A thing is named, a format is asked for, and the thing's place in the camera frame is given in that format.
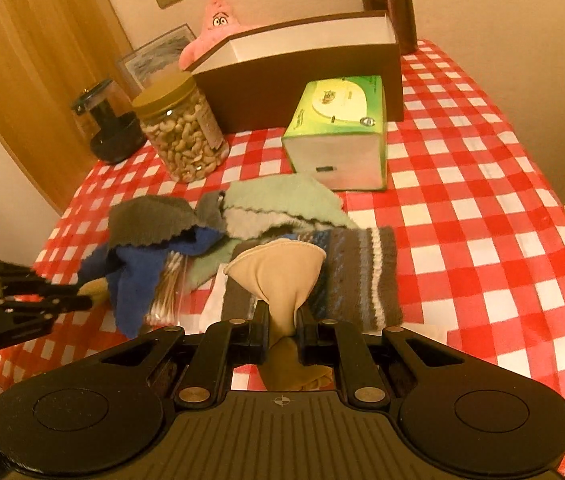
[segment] picture frame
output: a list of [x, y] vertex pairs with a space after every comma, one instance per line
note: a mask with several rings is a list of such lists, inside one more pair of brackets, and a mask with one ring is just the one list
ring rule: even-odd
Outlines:
[[165, 68], [172, 66], [179, 70], [178, 59], [182, 51], [195, 39], [194, 32], [184, 23], [121, 58], [118, 67], [134, 91], [139, 94], [150, 86], [156, 74]]

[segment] jar of cashew nuts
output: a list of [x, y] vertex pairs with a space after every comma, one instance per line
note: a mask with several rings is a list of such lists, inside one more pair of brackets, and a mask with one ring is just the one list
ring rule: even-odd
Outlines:
[[229, 155], [209, 103], [189, 72], [160, 79], [134, 99], [133, 108], [176, 182], [205, 178]]

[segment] blue cloth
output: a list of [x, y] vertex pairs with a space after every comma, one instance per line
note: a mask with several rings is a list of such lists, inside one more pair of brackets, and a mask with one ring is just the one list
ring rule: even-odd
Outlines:
[[80, 264], [78, 283], [106, 277], [116, 326], [125, 336], [134, 338], [149, 312], [167, 254], [174, 251], [198, 256], [223, 236], [210, 227], [194, 226], [162, 244], [118, 246], [111, 250], [103, 244]]

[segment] brown box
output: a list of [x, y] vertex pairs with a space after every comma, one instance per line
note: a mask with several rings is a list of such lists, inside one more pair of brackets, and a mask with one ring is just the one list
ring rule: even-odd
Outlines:
[[226, 134], [289, 126], [310, 81], [380, 75], [387, 121], [403, 120], [400, 54], [389, 17], [352, 12], [225, 38], [190, 70]]

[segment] table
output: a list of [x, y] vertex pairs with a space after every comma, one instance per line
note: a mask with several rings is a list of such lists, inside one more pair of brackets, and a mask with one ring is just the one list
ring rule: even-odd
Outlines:
[[[405, 321], [444, 327], [448, 343], [547, 384], [565, 398], [565, 212], [511, 126], [453, 60], [428, 41], [403, 57], [405, 121], [387, 124], [392, 184], [343, 192], [361, 227], [392, 226]], [[205, 181], [175, 184], [150, 146], [96, 165], [35, 268], [54, 283], [107, 239], [109, 208], [144, 194], [192, 203], [230, 182], [290, 173], [280, 128], [227, 136], [226, 163]], [[210, 283], [194, 292], [200, 314]], [[0, 351], [0, 386], [83, 358], [124, 337], [110, 310], [61, 316], [44, 338]], [[259, 389], [239, 370], [235, 388]], [[565, 473], [565, 459], [560, 471]]]

